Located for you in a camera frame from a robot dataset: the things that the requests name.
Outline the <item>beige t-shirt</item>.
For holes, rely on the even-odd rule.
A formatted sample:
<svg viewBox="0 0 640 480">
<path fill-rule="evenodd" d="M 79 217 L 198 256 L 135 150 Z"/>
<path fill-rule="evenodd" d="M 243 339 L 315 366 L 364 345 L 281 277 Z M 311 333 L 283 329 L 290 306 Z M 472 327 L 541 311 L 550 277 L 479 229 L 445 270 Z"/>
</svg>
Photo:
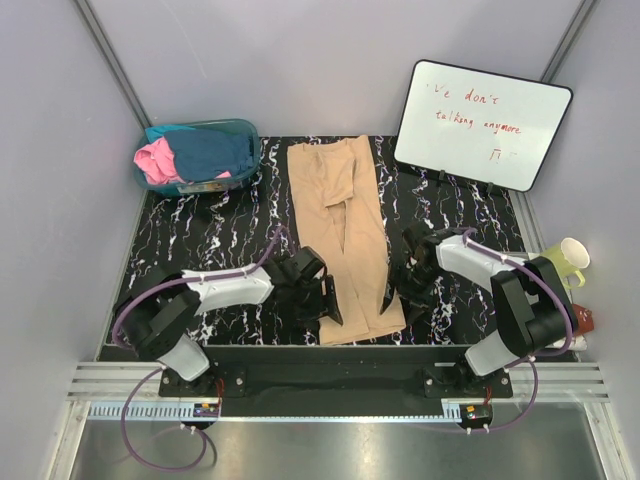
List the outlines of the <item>beige t-shirt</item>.
<svg viewBox="0 0 640 480">
<path fill-rule="evenodd" d="M 334 278 L 343 323 L 320 320 L 322 345 L 397 333 L 406 326 L 399 298 L 387 308 L 388 248 L 369 139 L 291 146 L 288 176 L 300 244 Z"/>
</svg>

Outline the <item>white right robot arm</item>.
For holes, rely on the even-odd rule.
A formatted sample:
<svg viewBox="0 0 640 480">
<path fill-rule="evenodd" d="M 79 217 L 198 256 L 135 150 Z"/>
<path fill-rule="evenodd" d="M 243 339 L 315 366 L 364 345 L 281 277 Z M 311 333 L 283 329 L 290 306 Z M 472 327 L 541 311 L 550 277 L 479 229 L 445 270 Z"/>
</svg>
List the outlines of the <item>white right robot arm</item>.
<svg viewBox="0 0 640 480">
<path fill-rule="evenodd" d="M 470 346 L 454 366 L 457 390 L 476 396 L 490 376 L 539 356 L 566 351 L 579 327 L 565 287 L 553 263 L 537 256 L 523 260 L 489 249 L 471 239 L 473 228 L 431 230 L 422 223 L 402 233 L 404 249 L 392 259 L 380 311 L 399 297 L 406 320 L 432 306 L 435 281 L 448 272 L 492 296 L 497 330 Z"/>
</svg>

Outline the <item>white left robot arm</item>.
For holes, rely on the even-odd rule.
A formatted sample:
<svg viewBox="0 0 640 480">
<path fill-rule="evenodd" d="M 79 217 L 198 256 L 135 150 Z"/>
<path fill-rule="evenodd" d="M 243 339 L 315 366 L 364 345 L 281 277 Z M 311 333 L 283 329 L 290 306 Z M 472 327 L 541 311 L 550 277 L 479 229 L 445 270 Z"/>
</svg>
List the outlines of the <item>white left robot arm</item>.
<svg viewBox="0 0 640 480">
<path fill-rule="evenodd" d="M 196 396 L 215 386 L 216 372 L 204 350 L 187 334 L 198 315 L 238 305 L 274 304 L 307 328 L 322 318 L 344 324 L 335 281 L 310 247 L 294 254 L 235 269 L 171 272 L 158 268 L 130 289 L 113 308 L 112 340 L 142 361 L 157 361 L 175 372 Z"/>
</svg>

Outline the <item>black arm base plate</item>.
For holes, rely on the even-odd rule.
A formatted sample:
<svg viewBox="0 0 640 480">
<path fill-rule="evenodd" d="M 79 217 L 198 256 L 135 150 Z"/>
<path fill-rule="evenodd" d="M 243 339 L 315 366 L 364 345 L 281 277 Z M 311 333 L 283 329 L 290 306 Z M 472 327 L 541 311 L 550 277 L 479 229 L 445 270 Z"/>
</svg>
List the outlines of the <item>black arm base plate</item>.
<svg viewBox="0 0 640 480">
<path fill-rule="evenodd" d="M 207 347 L 211 367 L 188 382 L 163 374 L 162 397 L 205 397 L 223 387 L 226 398 L 247 398 L 276 388 L 293 392 L 391 390 L 428 398 L 507 399 L 509 375 L 500 369 L 474 377 L 463 346 Z"/>
</svg>

